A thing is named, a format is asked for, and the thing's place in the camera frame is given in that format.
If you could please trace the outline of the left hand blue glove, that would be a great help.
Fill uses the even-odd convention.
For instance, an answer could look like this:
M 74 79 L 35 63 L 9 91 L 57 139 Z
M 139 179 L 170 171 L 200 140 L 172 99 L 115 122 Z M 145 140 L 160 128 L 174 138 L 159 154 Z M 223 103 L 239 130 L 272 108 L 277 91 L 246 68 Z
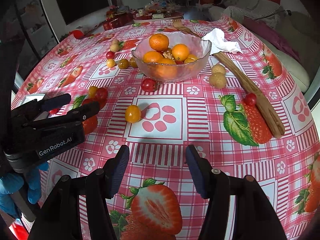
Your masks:
M 31 204 L 36 204 L 42 196 L 40 171 L 47 171 L 48 167 L 49 164 L 44 162 L 31 169 L 26 175 L 26 182 L 29 185 L 27 196 Z M 1 210 L 12 218 L 19 218 L 20 215 L 11 194 L 18 192 L 23 185 L 24 180 L 20 175 L 8 173 L 1 177 Z

